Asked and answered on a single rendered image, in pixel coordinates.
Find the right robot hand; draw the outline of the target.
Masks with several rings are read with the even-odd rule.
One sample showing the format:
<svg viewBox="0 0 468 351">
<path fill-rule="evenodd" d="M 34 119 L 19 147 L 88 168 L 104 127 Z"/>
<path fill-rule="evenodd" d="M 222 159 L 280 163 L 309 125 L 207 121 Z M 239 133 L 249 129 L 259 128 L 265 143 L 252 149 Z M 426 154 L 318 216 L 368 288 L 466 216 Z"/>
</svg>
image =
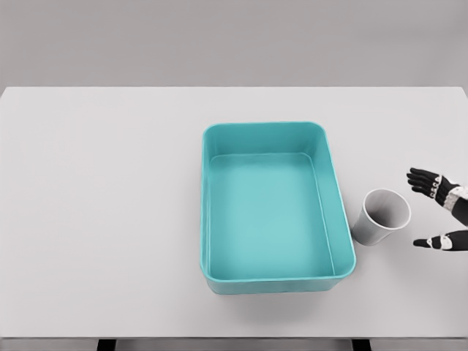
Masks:
<svg viewBox="0 0 468 351">
<path fill-rule="evenodd" d="M 459 221 L 464 230 L 416 239 L 413 246 L 445 252 L 468 252 L 468 187 L 452 183 L 444 175 L 411 167 L 407 174 L 411 190 L 434 200 Z"/>
</svg>

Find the teal plastic basket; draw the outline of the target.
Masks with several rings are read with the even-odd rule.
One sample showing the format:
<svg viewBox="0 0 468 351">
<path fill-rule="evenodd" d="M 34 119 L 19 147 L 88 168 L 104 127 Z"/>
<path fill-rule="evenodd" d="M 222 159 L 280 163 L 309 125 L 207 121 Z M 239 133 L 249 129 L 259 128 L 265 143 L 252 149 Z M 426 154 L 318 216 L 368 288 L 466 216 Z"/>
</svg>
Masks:
<svg viewBox="0 0 468 351">
<path fill-rule="evenodd" d="M 200 268 L 214 293 L 327 291 L 356 262 L 322 126 L 223 123 L 204 131 Z"/>
</svg>

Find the white paper cup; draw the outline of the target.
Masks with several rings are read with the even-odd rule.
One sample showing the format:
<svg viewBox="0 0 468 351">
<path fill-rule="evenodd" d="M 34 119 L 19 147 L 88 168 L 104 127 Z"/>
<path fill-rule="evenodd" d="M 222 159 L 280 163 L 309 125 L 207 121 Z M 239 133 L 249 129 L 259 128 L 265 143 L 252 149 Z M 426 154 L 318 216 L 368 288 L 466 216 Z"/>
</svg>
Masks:
<svg viewBox="0 0 468 351">
<path fill-rule="evenodd" d="M 361 212 L 352 226 L 353 238 L 364 246 L 378 244 L 391 233 L 404 229 L 412 211 L 407 200 L 391 189 L 373 189 L 363 199 Z"/>
</svg>

